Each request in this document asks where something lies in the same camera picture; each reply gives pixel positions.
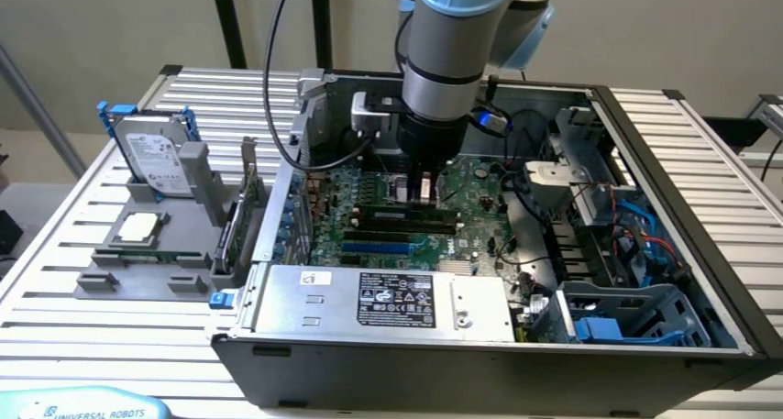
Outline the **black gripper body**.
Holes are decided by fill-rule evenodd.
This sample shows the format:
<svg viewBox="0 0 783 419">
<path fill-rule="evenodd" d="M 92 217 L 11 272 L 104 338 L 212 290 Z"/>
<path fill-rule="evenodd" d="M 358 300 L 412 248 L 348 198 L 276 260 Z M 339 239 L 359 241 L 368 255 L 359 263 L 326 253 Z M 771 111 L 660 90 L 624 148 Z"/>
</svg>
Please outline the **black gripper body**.
<svg viewBox="0 0 783 419">
<path fill-rule="evenodd" d="M 404 114 L 396 143 L 423 171 L 442 171 L 446 162 L 460 152 L 467 129 L 467 116 L 439 121 L 418 114 Z"/>
</svg>

